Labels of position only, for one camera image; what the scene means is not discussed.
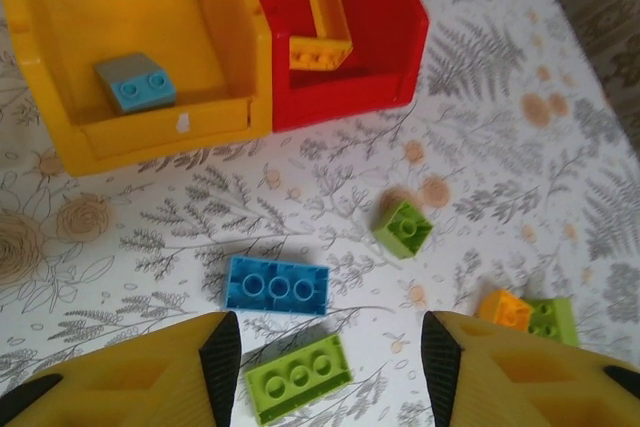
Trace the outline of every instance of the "lime green brick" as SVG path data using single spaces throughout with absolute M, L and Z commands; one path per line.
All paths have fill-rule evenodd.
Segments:
M 580 347 L 571 299 L 524 299 L 524 301 L 533 307 L 533 314 L 529 321 L 530 333 Z
M 254 367 L 245 374 L 260 425 L 279 419 L 352 380 L 337 334 Z
M 433 225 L 407 201 L 389 209 L 373 228 L 374 237 L 399 259 L 414 257 Z

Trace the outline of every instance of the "white sticker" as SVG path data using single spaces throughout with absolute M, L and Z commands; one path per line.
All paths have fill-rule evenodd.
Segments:
M 188 113 L 185 112 L 184 114 L 180 114 L 180 117 L 178 117 L 178 123 L 176 124 L 176 130 L 179 134 L 185 134 L 191 130 Z

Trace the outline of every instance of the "blue brick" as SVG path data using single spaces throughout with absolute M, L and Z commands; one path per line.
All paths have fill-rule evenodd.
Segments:
M 111 102 L 125 114 L 175 104 L 169 75 L 145 54 L 99 62 L 95 70 Z
M 326 315 L 329 268 L 233 256 L 226 308 Z

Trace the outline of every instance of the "red plastic bin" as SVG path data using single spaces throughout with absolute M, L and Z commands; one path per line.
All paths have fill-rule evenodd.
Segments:
M 335 71 L 289 70 L 289 38 L 315 36 L 308 0 L 260 0 L 273 37 L 273 130 L 411 102 L 429 20 L 420 0 L 342 0 L 353 51 Z

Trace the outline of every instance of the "patterned tablecloth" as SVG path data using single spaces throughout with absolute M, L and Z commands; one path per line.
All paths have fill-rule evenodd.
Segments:
M 0 392 L 220 309 L 232 254 L 331 268 L 326 318 L 239 314 L 248 363 L 342 335 L 353 384 L 282 425 L 431 425 L 422 316 L 492 286 L 571 296 L 585 348 L 640 364 L 640 168 L 560 8 L 424 2 L 408 107 L 81 179 L 0 11 Z M 435 224 L 415 259 L 370 233 L 392 188 Z M 240 381 L 234 425 L 253 418 Z

